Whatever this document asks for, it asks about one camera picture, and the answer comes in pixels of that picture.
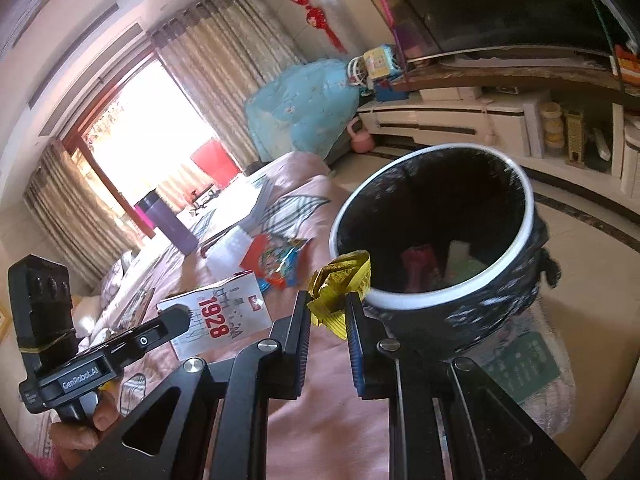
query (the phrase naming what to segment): black tv screen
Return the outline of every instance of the black tv screen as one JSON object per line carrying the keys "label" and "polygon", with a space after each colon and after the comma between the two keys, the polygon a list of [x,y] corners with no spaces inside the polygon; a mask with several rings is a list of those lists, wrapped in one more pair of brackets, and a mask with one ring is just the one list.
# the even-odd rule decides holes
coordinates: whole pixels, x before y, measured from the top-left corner
{"label": "black tv screen", "polygon": [[[591,0],[388,1],[409,58],[514,45],[610,52]],[[615,39],[624,41],[608,10],[600,10]]]}

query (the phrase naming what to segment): shelf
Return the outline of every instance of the shelf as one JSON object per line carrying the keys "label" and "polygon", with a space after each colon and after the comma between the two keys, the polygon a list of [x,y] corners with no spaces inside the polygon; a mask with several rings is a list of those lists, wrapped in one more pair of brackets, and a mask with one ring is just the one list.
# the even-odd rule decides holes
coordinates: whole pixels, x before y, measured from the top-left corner
{"label": "shelf", "polygon": [[530,168],[540,173],[561,178],[572,184],[584,187],[613,202],[617,202],[636,214],[640,214],[640,202],[631,200],[620,191],[620,179],[608,173],[599,173],[590,168],[576,168],[567,164],[563,157],[546,156],[535,158],[533,156],[508,155],[515,162],[525,168]]}
{"label": "shelf", "polygon": [[611,72],[589,68],[565,67],[503,67],[463,68],[439,64],[410,70],[404,78],[392,86],[397,91],[450,88],[459,86],[517,86],[523,89],[549,88],[572,90],[590,94],[596,98],[618,103],[626,108],[640,110],[640,87],[624,84]]}

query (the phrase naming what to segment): yellow label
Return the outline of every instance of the yellow label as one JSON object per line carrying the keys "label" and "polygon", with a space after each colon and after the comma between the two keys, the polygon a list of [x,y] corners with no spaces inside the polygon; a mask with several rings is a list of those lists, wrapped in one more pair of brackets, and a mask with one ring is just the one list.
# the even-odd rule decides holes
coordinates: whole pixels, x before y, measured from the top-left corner
{"label": "yellow label", "polygon": [[323,324],[341,339],[347,339],[342,297],[347,292],[357,292],[363,300],[370,288],[369,253],[353,251],[338,256],[309,280],[308,291],[313,300],[307,306],[312,313],[313,324]]}

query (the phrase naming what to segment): curtain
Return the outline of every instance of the curtain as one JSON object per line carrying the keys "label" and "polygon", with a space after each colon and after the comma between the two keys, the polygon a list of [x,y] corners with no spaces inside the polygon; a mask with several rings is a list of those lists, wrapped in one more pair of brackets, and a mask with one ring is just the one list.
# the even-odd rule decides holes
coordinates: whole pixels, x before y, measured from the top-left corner
{"label": "curtain", "polygon": [[287,66],[303,63],[259,0],[202,0],[152,34],[165,68],[241,170],[259,161],[244,101]]}
{"label": "curtain", "polygon": [[156,192],[177,213],[193,203],[191,191],[199,194],[211,184],[219,189],[208,174],[188,160],[160,182],[156,186]]}
{"label": "curtain", "polygon": [[24,201],[69,265],[91,287],[123,253],[141,247],[140,236],[92,191],[58,140],[45,148]]}

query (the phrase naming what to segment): human hand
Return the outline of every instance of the human hand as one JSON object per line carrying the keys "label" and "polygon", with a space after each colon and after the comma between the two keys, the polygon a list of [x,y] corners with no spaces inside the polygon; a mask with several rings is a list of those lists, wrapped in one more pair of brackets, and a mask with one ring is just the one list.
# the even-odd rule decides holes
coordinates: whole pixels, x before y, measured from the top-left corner
{"label": "human hand", "polygon": [[49,428],[49,436],[65,465],[73,469],[82,462],[83,451],[96,447],[104,435],[121,420],[115,398],[109,392],[102,391],[93,416],[95,430],[68,422],[54,422]]}

